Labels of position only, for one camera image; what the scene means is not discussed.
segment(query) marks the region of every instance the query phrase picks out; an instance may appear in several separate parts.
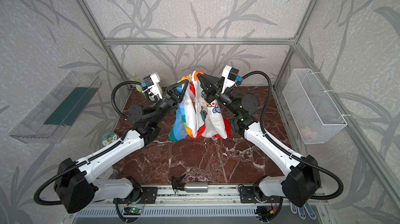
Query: cable tie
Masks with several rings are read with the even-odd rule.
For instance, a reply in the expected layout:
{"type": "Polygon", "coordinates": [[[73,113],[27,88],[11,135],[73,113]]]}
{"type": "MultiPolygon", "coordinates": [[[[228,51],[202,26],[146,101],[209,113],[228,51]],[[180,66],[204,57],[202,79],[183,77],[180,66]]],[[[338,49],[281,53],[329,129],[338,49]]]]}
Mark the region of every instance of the cable tie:
{"type": "Polygon", "coordinates": [[[147,89],[143,90],[142,92],[146,92],[150,89],[150,87],[147,87],[147,89]]]}

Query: brown marble surface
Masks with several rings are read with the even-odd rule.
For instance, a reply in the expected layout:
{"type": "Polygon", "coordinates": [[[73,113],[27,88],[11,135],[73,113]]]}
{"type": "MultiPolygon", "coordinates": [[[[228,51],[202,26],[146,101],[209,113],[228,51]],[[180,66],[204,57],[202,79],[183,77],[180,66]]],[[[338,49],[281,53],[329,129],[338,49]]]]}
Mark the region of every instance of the brown marble surface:
{"type": "MultiPolygon", "coordinates": [[[[256,95],[259,108],[256,118],[260,118],[268,87],[238,87],[233,93],[236,96],[245,93],[256,95]]],[[[127,110],[135,104],[150,105],[142,94],[133,91],[125,105],[124,113],[127,114],[127,110]]],[[[230,119],[232,114],[221,108],[223,116],[230,119]]],[[[237,133],[232,132],[227,139],[188,137],[171,142],[168,134],[175,122],[175,112],[169,113],[166,120],[160,123],[161,132],[155,141],[114,165],[120,178],[132,176],[140,184],[170,184],[172,176],[179,177],[186,173],[183,182],[200,180],[216,184],[238,184],[253,183],[264,175],[283,175],[277,165],[258,147],[237,133]]],[[[290,146],[273,98],[268,105],[264,126],[290,146]]],[[[121,136],[129,127],[124,119],[120,119],[114,132],[121,136]]]]}

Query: small plant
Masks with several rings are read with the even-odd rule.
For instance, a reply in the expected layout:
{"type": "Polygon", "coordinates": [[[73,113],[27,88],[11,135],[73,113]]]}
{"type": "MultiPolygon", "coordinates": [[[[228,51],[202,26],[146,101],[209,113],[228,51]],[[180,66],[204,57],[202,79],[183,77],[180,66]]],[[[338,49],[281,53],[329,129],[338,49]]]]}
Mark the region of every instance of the small plant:
{"type": "MultiPolygon", "coordinates": [[[[141,83],[144,82],[143,79],[140,79],[140,78],[139,78],[139,75],[138,75],[138,74],[134,74],[134,75],[133,75],[133,78],[134,78],[135,81],[138,81],[138,82],[141,82],[141,83]]],[[[136,90],[137,90],[138,92],[140,92],[140,93],[144,96],[143,87],[142,87],[141,85],[136,85],[136,90]]]]}

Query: colorful cloth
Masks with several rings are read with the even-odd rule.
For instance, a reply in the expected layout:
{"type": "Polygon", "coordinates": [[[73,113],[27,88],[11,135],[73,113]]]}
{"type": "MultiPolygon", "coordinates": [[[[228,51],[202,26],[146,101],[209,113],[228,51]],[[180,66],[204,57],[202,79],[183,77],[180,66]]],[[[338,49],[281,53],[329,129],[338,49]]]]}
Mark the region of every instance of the colorful cloth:
{"type": "Polygon", "coordinates": [[[181,140],[188,135],[192,138],[203,136],[223,139],[230,135],[230,123],[223,118],[217,100],[210,104],[204,100],[204,92],[197,78],[198,73],[203,74],[194,71],[192,75],[180,80],[189,80],[189,87],[183,101],[178,104],[175,124],[169,135],[171,141],[181,140]]]}

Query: black cable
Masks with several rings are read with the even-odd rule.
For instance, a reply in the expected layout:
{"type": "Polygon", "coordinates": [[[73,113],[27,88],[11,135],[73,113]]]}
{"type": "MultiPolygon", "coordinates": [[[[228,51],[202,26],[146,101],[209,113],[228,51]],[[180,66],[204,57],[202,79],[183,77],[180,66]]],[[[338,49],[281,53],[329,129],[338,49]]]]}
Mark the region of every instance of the black cable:
{"type": "Polygon", "coordinates": [[[33,200],[39,204],[39,205],[44,205],[44,206],[53,206],[53,205],[61,205],[62,202],[60,200],[56,200],[56,201],[47,201],[47,200],[42,200],[40,198],[40,193],[43,191],[43,189],[45,189],[48,185],[50,185],[53,181],[57,180],[58,178],[62,177],[63,175],[65,175],[66,173],[68,173],[69,171],[72,171],[82,165],[87,164],[87,161],[82,161],[70,168],[67,168],[66,170],[62,171],[61,173],[51,177],[48,181],[46,181],[45,183],[43,183],[42,186],[40,186],[35,194],[33,195],[33,200]]]}
{"type": "Polygon", "coordinates": [[[272,217],[271,218],[269,218],[267,221],[270,221],[270,220],[272,220],[273,218],[275,218],[277,215],[278,215],[278,213],[280,212],[280,210],[281,210],[281,208],[282,208],[282,205],[283,205],[283,197],[279,197],[280,198],[280,201],[279,201],[279,207],[276,209],[276,211],[273,213],[273,214],[260,214],[259,212],[256,212],[256,214],[258,214],[258,215],[260,215],[260,216],[270,216],[270,215],[272,215],[272,217]]]}
{"type": "Polygon", "coordinates": [[[229,92],[231,92],[234,88],[238,87],[239,85],[242,84],[243,78],[240,81],[236,81],[232,86],[228,87],[225,89],[224,94],[228,94],[229,92]]]}
{"type": "Polygon", "coordinates": [[[123,81],[120,84],[118,84],[117,86],[115,86],[115,88],[113,89],[113,91],[111,92],[111,105],[114,108],[115,112],[117,112],[117,114],[122,117],[123,119],[126,119],[127,116],[124,115],[119,109],[117,104],[115,103],[115,94],[117,93],[117,90],[124,86],[124,85],[128,85],[128,84],[136,84],[136,85],[142,85],[140,82],[138,81],[123,81]]]}
{"type": "Polygon", "coordinates": [[[150,102],[151,104],[155,104],[158,101],[157,95],[154,95],[154,100],[152,101],[147,91],[144,93],[144,96],[146,97],[147,101],[150,102]]]}
{"type": "Polygon", "coordinates": [[[239,190],[239,187],[240,187],[240,186],[243,186],[243,187],[244,187],[244,185],[243,185],[243,184],[239,184],[239,185],[238,185],[237,190],[239,191],[239,194],[240,194],[240,195],[243,195],[243,196],[246,196],[245,194],[243,194],[243,193],[239,190]]]}
{"type": "Polygon", "coordinates": [[[273,218],[275,218],[275,217],[278,215],[280,209],[282,208],[282,205],[283,205],[283,197],[279,197],[279,198],[280,198],[279,207],[276,209],[276,211],[274,212],[273,216],[272,216],[271,218],[268,219],[268,221],[270,221],[270,220],[272,220],[273,218]]]}
{"type": "Polygon", "coordinates": [[[94,159],[96,159],[96,158],[102,156],[103,154],[106,154],[106,153],[112,151],[113,149],[115,149],[115,148],[116,148],[118,145],[120,145],[120,144],[122,143],[122,141],[125,139],[125,136],[126,136],[126,134],[128,133],[128,131],[130,131],[130,129],[127,130],[127,131],[123,134],[123,136],[121,137],[121,140],[117,141],[117,142],[116,142],[115,144],[113,144],[111,147],[109,147],[109,148],[107,148],[106,150],[104,150],[104,151],[102,151],[102,152],[100,152],[100,153],[98,153],[98,154],[96,154],[96,155],[90,157],[87,161],[86,161],[86,160],[85,160],[85,161],[82,161],[82,162],[80,162],[80,163],[78,163],[78,164],[76,164],[76,165],[73,165],[72,167],[67,168],[66,170],[62,171],[61,173],[59,173],[59,174],[57,174],[57,175],[51,177],[49,180],[47,180],[46,182],[44,182],[43,185],[40,186],[40,187],[36,190],[35,194],[33,195],[33,200],[34,200],[37,204],[39,204],[39,205],[44,205],[44,206],[61,205],[62,202],[61,202],[60,200],[56,200],[56,201],[42,200],[42,199],[40,198],[40,193],[41,193],[47,186],[49,186],[52,182],[54,182],[54,181],[57,180],[58,178],[62,177],[63,175],[65,175],[65,174],[68,173],[69,171],[72,171],[72,170],[74,170],[74,169],[76,169],[76,168],[78,168],[78,167],[81,167],[81,166],[83,166],[83,165],[89,163],[90,161],[93,161],[94,159]]]}
{"type": "MultiPolygon", "coordinates": [[[[268,76],[266,73],[262,72],[262,71],[252,71],[252,72],[250,72],[250,73],[244,75],[244,76],[242,77],[242,81],[243,81],[244,79],[246,79],[247,77],[252,76],[252,75],[255,75],[255,74],[260,74],[260,75],[262,75],[263,77],[265,77],[265,78],[267,79],[267,81],[268,81],[268,86],[269,86],[269,88],[268,88],[268,97],[267,97],[267,100],[265,101],[265,104],[264,104],[264,107],[263,107],[263,109],[262,109],[261,116],[260,116],[261,131],[262,131],[263,135],[268,139],[268,141],[270,141],[275,147],[277,147],[280,151],[284,152],[286,155],[291,156],[292,153],[290,153],[289,151],[287,151],[286,149],[284,149],[283,147],[281,147],[278,143],[276,143],[276,142],[265,132],[265,129],[264,129],[264,115],[265,115],[265,111],[266,111],[266,109],[267,109],[269,100],[270,100],[270,98],[271,98],[271,94],[272,94],[271,90],[273,89],[273,88],[272,88],[272,84],[271,84],[271,80],[270,80],[269,76],[268,76]]],[[[235,87],[237,87],[237,85],[233,85],[232,87],[228,88],[226,91],[230,92],[230,91],[232,91],[235,87]]],[[[328,171],[328,170],[325,169],[325,168],[322,168],[322,167],[319,167],[319,166],[314,165],[314,164],[312,164],[312,163],[309,163],[309,162],[307,162],[307,161],[304,161],[304,160],[303,160],[302,158],[300,158],[300,157],[297,157],[297,156],[294,156],[294,155],[291,156],[291,157],[292,157],[293,159],[295,159],[296,161],[300,162],[300,163],[303,163],[303,164],[305,164],[305,165],[307,165],[307,166],[310,166],[310,167],[312,167],[312,168],[317,169],[318,171],[321,171],[321,172],[324,173],[324,174],[327,174],[328,176],[332,177],[332,178],[337,182],[337,184],[338,184],[338,187],[337,187],[336,192],[334,192],[334,193],[332,193],[332,194],[329,194],[329,195],[326,195],[326,196],[311,196],[310,199],[314,199],[314,200],[330,200],[330,199],[336,198],[336,197],[338,197],[339,195],[341,195],[341,193],[343,192],[343,182],[342,182],[342,180],[341,180],[337,175],[335,175],[335,174],[332,173],[331,171],[328,171]]]]}
{"type": "Polygon", "coordinates": [[[118,198],[114,198],[114,201],[115,201],[115,210],[117,211],[118,217],[119,217],[124,223],[133,223],[133,221],[128,221],[128,219],[125,219],[125,218],[122,216],[122,214],[121,214],[121,212],[120,212],[120,209],[118,208],[118,202],[117,202],[117,200],[118,200],[118,198]]]}

